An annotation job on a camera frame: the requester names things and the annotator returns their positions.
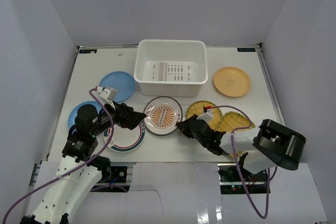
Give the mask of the white green-rimmed plate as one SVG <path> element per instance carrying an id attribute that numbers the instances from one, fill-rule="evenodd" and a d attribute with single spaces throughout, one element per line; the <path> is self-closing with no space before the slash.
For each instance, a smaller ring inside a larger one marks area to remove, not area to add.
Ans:
<path id="1" fill-rule="evenodd" d="M 123 129 L 114 126 L 113 136 L 108 148 L 118 153 L 127 153 L 138 148 L 145 138 L 145 126 L 141 122 L 135 129 Z"/>

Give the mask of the orange sunburst pattern plate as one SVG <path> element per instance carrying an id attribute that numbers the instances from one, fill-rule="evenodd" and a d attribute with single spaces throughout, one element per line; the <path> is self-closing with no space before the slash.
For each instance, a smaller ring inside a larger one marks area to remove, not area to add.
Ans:
<path id="1" fill-rule="evenodd" d="M 146 114 L 144 119 L 146 129 L 157 136 L 167 136 L 175 132 L 176 123 L 183 119 L 180 103 L 169 96 L 152 99 L 144 107 L 143 113 Z"/>

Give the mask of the yellow plastic plate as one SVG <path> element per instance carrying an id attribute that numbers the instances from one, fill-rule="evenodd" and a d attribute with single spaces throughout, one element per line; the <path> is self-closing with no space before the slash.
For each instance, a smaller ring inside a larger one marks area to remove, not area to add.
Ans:
<path id="1" fill-rule="evenodd" d="M 223 67 L 217 70 L 213 76 L 213 83 L 217 91 L 231 98 L 246 95 L 251 87 L 248 74 L 236 67 Z"/>

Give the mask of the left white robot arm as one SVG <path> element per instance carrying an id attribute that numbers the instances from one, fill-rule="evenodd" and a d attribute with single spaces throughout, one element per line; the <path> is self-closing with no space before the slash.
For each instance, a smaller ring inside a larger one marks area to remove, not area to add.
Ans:
<path id="1" fill-rule="evenodd" d="M 115 125 L 133 130 L 146 115 L 124 103 L 105 104 L 100 111 L 82 105 L 70 128 L 53 182 L 41 203 L 21 223 L 71 223 L 93 186 L 110 178 L 110 160 L 95 154 L 97 136 Z"/>

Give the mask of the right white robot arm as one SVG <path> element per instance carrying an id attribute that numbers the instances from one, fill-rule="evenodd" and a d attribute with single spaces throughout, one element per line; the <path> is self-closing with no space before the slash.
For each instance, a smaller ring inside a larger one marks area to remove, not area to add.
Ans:
<path id="1" fill-rule="evenodd" d="M 258 128 L 234 133 L 215 131 L 197 115 L 176 126 L 183 135 L 196 139 L 214 155 L 243 152 L 238 159 L 237 175 L 245 182 L 275 166 L 297 170 L 306 143 L 302 134 L 271 119 L 263 120 Z"/>

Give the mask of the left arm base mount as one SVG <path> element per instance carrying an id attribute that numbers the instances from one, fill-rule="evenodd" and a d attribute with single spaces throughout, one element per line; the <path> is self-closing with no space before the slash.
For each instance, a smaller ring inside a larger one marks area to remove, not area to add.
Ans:
<path id="1" fill-rule="evenodd" d="M 130 188 L 127 166 L 111 166 L 102 179 L 97 182 L 91 192 L 95 193 L 127 193 Z"/>

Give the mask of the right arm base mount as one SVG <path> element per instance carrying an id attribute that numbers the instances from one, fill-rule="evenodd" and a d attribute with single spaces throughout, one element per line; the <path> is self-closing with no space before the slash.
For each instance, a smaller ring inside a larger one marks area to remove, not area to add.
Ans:
<path id="1" fill-rule="evenodd" d="M 251 174 L 241 169 L 244 184 L 250 194 L 265 194 L 267 192 L 267 171 Z M 218 164 L 219 185 L 222 195 L 243 195 L 245 190 L 240 180 L 236 165 Z"/>

